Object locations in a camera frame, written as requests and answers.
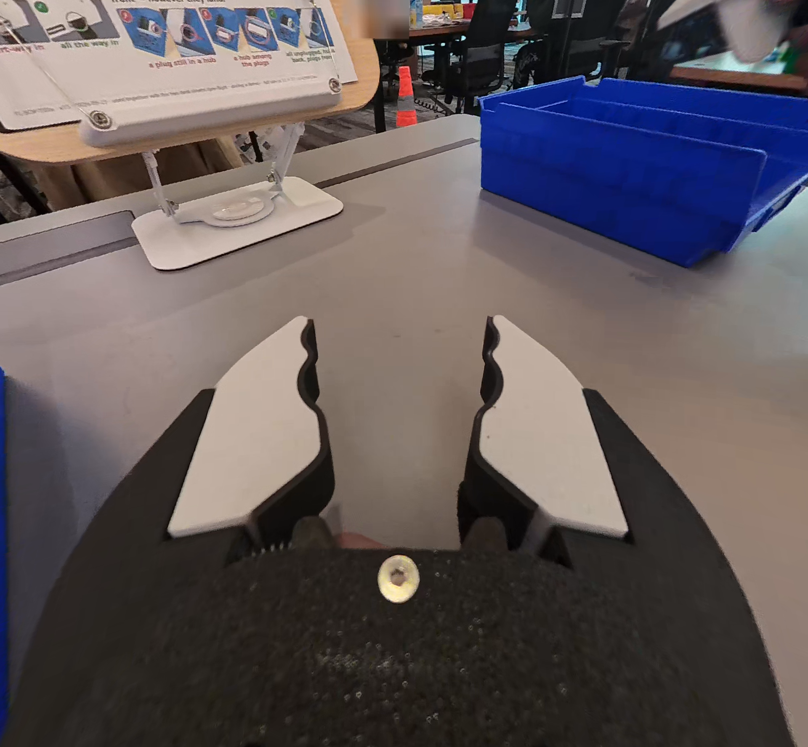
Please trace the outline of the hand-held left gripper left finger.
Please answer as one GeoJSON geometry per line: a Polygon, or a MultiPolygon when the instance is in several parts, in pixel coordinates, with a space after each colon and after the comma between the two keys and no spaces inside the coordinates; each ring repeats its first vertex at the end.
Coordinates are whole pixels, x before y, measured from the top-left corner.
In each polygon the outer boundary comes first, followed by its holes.
{"type": "Polygon", "coordinates": [[[289,540],[335,489],[318,407],[314,321],[298,316],[244,354],[217,382],[174,512],[172,539],[241,528],[289,540]]]}

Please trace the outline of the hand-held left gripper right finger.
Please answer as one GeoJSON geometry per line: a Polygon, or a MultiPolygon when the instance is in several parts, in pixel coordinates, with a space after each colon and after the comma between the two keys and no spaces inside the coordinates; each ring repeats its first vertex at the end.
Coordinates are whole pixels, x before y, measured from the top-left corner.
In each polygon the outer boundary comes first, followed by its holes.
{"type": "Polygon", "coordinates": [[[557,530],[630,533],[581,382],[505,316],[489,316],[481,407],[461,505],[500,521],[508,549],[539,553],[557,530]]]}

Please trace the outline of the blue plastic bin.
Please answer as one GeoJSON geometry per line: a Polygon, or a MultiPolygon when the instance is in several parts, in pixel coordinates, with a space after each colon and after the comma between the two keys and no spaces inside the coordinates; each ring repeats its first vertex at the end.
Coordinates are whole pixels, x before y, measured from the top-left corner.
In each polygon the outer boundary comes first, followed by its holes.
{"type": "Polygon", "coordinates": [[[571,77],[481,99],[481,187],[691,268],[806,187],[805,98],[571,77]]]}
{"type": "Polygon", "coordinates": [[[7,522],[7,444],[5,372],[1,370],[1,734],[5,730],[10,704],[9,658],[9,580],[8,580],[8,522],[7,522]]]}

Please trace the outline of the brown wooden table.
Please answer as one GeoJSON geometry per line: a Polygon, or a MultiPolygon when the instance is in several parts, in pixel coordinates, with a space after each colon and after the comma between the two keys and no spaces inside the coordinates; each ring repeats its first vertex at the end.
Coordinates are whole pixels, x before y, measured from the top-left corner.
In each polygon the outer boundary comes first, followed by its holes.
{"type": "Polygon", "coordinates": [[[730,52],[711,55],[672,66],[668,76],[673,82],[691,85],[721,85],[734,89],[757,89],[764,92],[803,95],[806,80],[785,72],[780,61],[747,64],[730,52]]]}
{"type": "MultiPolygon", "coordinates": [[[[453,22],[446,25],[424,26],[409,30],[408,42],[410,45],[435,45],[448,42],[448,38],[465,37],[468,35],[470,21],[453,22]]],[[[540,34],[528,22],[511,25],[505,34],[503,42],[506,45],[525,43],[538,39],[540,34]]]]}

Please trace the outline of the black office chair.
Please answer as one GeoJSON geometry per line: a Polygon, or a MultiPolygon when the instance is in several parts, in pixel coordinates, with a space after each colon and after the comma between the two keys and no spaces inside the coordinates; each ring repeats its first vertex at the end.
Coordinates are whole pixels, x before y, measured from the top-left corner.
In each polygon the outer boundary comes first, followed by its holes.
{"type": "Polygon", "coordinates": [[[456,114],[471,114],[474,102],[496,92],[504,81],[504,47],[518,0],[478,0],[457,60],[443,76],[447,104],[456,114]]]}
{"type": "Polygon", "coordinates": [[[553,17],[556,0],[527,0],[534,39],[514,57],[512,89],[542,85],[570,76],[590,78],[599,70],[602,44],[615,38],[626,0],[587,0],[580,17],[553,17]]]}

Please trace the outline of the white document stand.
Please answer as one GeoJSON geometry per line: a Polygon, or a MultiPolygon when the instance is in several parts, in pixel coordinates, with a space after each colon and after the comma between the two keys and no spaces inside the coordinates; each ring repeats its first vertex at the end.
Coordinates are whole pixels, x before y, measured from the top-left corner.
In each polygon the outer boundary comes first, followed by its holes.
{"type": "Polygon", "coordinates": [[[207,197],[177,202],[168,198],[157,168],[159,138],[229,124],[249,123],[337,106],[342,96],[337,71],[285,78],[260,85],[257,93],[237,88],[235,94],[172,96],[164,106],[119,107],[111,113],[95,109],[79,124],[82,141],[97,148],[136,144],[157,209],[133,221],[133,231],[149,264],[173,271],[234,253],[323,220],[343,210],[343,203],[296,176],[288,176],[302,122],[286,123],[271,136],[270,168],[262,180],[207,197]]]}

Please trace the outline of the tan hanging cloth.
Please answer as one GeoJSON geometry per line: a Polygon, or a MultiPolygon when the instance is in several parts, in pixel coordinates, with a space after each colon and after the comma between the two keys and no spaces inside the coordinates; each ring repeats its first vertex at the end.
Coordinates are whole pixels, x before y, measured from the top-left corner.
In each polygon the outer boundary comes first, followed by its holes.
{"type": "MultiPolygon", "coordinates": [[[[229,137],[165,147],[157,151],[155,158],[163,185],[226,172],[244,164],[229,137]]],[[[52,211],[151,189],[141,154],[73,165],[31,164],[31,170],[52,211]]]]}

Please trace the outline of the white printed floor sign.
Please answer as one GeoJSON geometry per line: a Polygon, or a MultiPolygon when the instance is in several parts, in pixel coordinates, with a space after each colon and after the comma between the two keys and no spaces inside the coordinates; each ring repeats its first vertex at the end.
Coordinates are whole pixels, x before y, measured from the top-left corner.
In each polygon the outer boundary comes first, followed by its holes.
{"type": "Polygon", "coordinates": [[[277,159],[277,131],[278,126],[266,127],[260,130],[248,130],[234,136],[234,143],[244,163],[274,162],[277,159]]]}

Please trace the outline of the orange traffic cone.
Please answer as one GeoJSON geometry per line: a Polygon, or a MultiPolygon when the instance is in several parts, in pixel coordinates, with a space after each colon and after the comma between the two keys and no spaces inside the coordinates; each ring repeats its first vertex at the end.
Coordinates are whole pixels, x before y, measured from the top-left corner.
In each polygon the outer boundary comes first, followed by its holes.
{"type": "Polygon", "coordinates": [[[396,126],[398,128],[417,126],[418,115],[415,105],[411,70],[408,65],[399,66],[399,94],[397,100],[396,126]]]}

